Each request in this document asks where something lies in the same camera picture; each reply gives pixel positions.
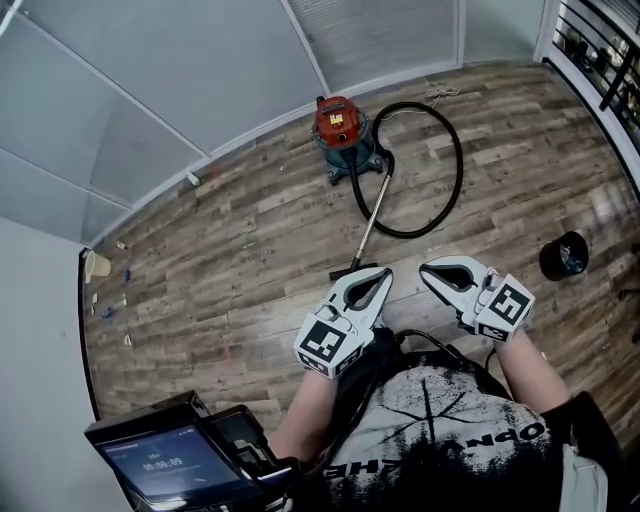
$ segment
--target black sleeve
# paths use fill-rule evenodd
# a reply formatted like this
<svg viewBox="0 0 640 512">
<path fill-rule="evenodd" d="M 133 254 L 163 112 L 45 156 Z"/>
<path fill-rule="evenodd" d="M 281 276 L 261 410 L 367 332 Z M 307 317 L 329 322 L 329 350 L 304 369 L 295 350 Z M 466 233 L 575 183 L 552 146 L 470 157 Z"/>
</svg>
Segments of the black sleeve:
<svg viewBox="0 0 640 512">
<path fill-rule="evenodd" d="M 607 511 L 622 510 L 630 498 L 625 461 L 611 428 L 589 393 L 542 414 L 552 437 L 578 448 L 582 457 L 596 461 L 607 474 Z"/>
</svg>

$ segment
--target black metal railing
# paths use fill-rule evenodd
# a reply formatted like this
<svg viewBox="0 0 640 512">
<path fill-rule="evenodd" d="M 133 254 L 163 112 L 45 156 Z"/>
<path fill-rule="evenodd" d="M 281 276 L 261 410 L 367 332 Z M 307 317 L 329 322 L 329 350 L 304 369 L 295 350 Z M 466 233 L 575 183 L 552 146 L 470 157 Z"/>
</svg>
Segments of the black metal railing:
<svg viewBox="0 0 640 512">
<path fill-rule="evenodd" d="M 562 0 L 553 44 L 600 93 L 600 109 L 611 108 L 640 152 L 640 47 L 630 31 L 590 0 Z"/>
</svg>

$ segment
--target vacuum cleaner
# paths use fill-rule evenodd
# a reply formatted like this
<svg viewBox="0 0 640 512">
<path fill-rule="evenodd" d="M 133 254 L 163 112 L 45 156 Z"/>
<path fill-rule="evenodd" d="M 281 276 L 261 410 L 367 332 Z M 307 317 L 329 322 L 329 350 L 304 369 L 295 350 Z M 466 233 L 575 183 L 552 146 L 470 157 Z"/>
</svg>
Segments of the vacuum cleaner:
<svg viewBox="0 0 640 512">
<path fill-rule="evenodd" d="M 460 195 L 463 179 L 463 159 L 462 146 L 460 139 L 451 125 L 451 123 L 440 112 L 423 103 L 414 101 L 402 101 L 393 103 L 383 108 L 376 116 L 373 124 L 370 123 L 369 117 L 358 109 L 351 101 L 343 96 L 335 96 L 325 99 L 322 96 L 316 99 L 317 110 L 312 128 L 313 140 L 324 154 L 327 161 L 327 176 L 332 185 L 337 185 L 338 181 L 349 176 L 353 194 L 358 203 L 360 211 L 368 220 L 367 227 L 362 235 L 358 250 L 354 256 L 348 269 L 331 272 L 329 277 L 332 281 L 340 277 L 354 272 L 360 268 L 376 267 L 377 263 L 361 265 L 360 261 L 364 254 L 365 247 L 369 240 L 371 230 L 375 227 L 378 231 L 394 237 L 402 239 L 419 238 L 429 231 L 432 231 L 440 224 L 451 212 Z M 385 226 L 377 219 L 382 206 L 385 193 L 389 188 L 389 183 L 395 170 L 395 159 L 393 153 L 384 148 L 378 139 L 378 130 L 380 124 L 393 112 L 399 110 L 416 110 L 431 114 L 451 135 L 453 146 L 456 154 L 456 180 L 451 191 L 449 201 L 442 211 L 425 226 L 414 231 L 398 231 Z M 385 174 L 380 192 L 376 199 L 373 211 L 369 210 L 362 191 L 360 190 L 360 182 L 358 176 L 367 171 L 374 170 L 378 173 L 383 172 L 384 162 L 387 163 L 387 172 Z"/>
</svg>

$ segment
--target wooden floor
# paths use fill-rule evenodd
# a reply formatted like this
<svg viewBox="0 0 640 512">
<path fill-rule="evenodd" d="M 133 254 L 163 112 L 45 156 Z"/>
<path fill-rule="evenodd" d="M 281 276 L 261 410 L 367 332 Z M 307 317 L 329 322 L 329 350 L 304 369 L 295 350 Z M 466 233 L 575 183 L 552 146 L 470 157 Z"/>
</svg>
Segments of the wooden floor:
<svg viewBox="0 0 640 512">
<path fill-rule="evenodd" d="M 529 332 L 575 392 L 593 394 L 623 445 L 640 434 L 637 299 L 630 253 L 640 210 L 614 152 L 564 82 L 545 67 L 486 65 L 416 80 L 358 99 L 371 116 L 428 88 L 461 88 L 437 109 L 463 142 L 465 181 L 456 208 L 432 233 L 396 240 L 374 233 L 366 255 L 393 269 L 384 309 L 393 329 L 416 328 L 476 360 L 490 344 L 456 328 L 454 311 L 421 283 L 418 266 L 468 254 L 510 272 L 536 296 Z M 165 194 L 97 249 L 110 277 L 88 286 L 88 358 L 100 412 L 115 415 L 195 389 L 212 411 L 247 404 L 272 431 L 302 368 L 291 345 L 306 313 L 350 261 L 364 228 L 348 180 L 328 184 L 310 118 L 211 165 L 198 189 Z M 429 116 L 399 114 L 381 139 L 396 157 L 383 222 L 415 229 L 449 198 L 451 141 Z M 372 201 L 381 177 L 361 179 Z M 553 283 L 542 245 L 567 230 L 587 240 L 586 273 Z M 124 241 L 129 250 L 116 248 Z M 131 281 L 124 283 L 124 272 Z M 96 314 L 90 297 L 98 293 Z M 128 305 L 124 306 L 122 295 Z M 112 318 L 100 313 L 111 306 Z M 124 344 L 129 334 L 132 346 Z M 412 339 L 407 348 L 425 348 Z M 491 370 L 499 375 L 496 361 Z"/>
</svg>

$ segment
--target white bucket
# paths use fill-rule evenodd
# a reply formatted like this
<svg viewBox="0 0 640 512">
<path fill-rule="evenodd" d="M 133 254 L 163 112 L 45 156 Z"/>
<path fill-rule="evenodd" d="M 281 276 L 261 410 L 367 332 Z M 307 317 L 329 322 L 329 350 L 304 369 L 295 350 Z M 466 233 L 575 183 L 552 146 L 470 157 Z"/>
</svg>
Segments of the white bucket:
<svg viewBox="0 0 640 512">
<path fill-rule="evenodd" d="M 84 260 L 85 282 L 90 282 L 92 276 L 107 277 L 111 272 L 111 262 L 104 256 L 89 251 Z"/>
</svg>

